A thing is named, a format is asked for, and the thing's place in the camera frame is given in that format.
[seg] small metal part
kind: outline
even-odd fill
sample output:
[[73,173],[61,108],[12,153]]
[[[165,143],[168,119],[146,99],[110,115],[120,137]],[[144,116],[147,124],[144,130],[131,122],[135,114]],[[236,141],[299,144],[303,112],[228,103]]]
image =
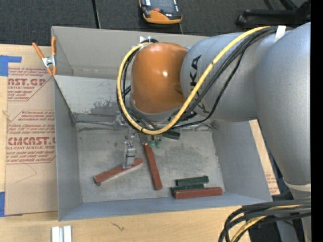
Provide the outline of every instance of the small metal part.
[[193,184],[207,184],[209,182],[208,176],[197,176],[190,178],[182,178],[175,180],[177,186],[189,186]]
[[51,242],[72,242],[72,227],[70,225],[52,227]]
[[198,188],[198,189],[186,189],[186,190],[175,190],[173,196],[175,199],[204,197],[204,196],[219,196],[223,193],[222,188]]
[[125,142],[125,164],[124,168],[131,167],[135,162],[136,148],[132,141]]
[[43,63],[46,67],[49,67],[49,65],[53,64],[53,66],[56,65],[56,57],[54,55],[50,57],[44,57],[42,58]]

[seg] metal bracket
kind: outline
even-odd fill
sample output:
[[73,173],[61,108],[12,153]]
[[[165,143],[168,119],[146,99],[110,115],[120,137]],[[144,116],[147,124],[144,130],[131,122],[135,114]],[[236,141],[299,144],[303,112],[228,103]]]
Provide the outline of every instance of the metal bracket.
[[135,134],[130,133],[126,136],[125,140],[125,162],[124,162],[124,168],[129,168],[133,166],[135,163],[135,157],[136,157],[136,148],[134,146],[134,138]]
[[51,242],[72,242],[72,226],[52,227]]
[[49,57],[43,57],[42,61],[46,67],[49,67],[49,65],[51,65],[51,64],[53,66],[56,66],[56,56],[55,55],[51,55]]

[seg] wooden stick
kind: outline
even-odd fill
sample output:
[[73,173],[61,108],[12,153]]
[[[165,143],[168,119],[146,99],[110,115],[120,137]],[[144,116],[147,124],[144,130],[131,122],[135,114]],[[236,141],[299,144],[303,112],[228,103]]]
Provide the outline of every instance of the wooden stick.
[[139,166],[141,166],[143,163],[143,160],[141,158],[137,158],[135,159],[135,163],[133,164],[133,166],[129,167],[129,168],[123,168],[122,165],[115,167],[113,169],[110,169],[106,172],[103,172],[99,175],[96,175],[93,179],[94,182],[96,183],[97,186],[101,185],[102,181],[111,179],[113,177],[118,177],[122,174],[128,173],[131,170],[135,170],[137,169]]
[[160,190],[163,188],[163,185],[162,185],[162,180],[160,179],[160,175],[159,175],[159,171],[157,168],[157,164],[155,161],[155,156],[153,154],[153,151],[148,144],[144,144],[143,148],[144,148],[145,154],[148,159],[149,168],[150,168],[152,181],[153,181],[153,185],[155,187],[155,190]]
[[183,198],[193,198],[193,197],[203,197],[203,196],[218,196],[223,193],[222,188],[197,188],[197,189],[185,189],[185,190],[175,190],[173,196],[176,199]]

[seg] cable bundle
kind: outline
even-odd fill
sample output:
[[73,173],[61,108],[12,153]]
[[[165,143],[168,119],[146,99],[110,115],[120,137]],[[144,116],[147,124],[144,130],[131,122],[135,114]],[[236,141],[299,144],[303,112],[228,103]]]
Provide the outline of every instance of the cable bundle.
[[[311,199],[287,200],[242,206],[227,218],[218,242],[237,242],[250,228],[281,220],[291,220],[311,216]],[[232,227],[245,221],[240,229],[229,238]]]

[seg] white cable tie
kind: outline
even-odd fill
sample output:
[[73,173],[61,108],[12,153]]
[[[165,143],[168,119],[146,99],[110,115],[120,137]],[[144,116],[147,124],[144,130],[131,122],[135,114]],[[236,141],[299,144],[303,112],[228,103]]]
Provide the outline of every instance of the white cable tie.
[[279,40],[281,37],[284,36],[285,34],[285,30],[286,30],[286,26],[284,25],[279,25],[276,31],[276,35],[275,35],[275,39],[274,39],[274,43]]

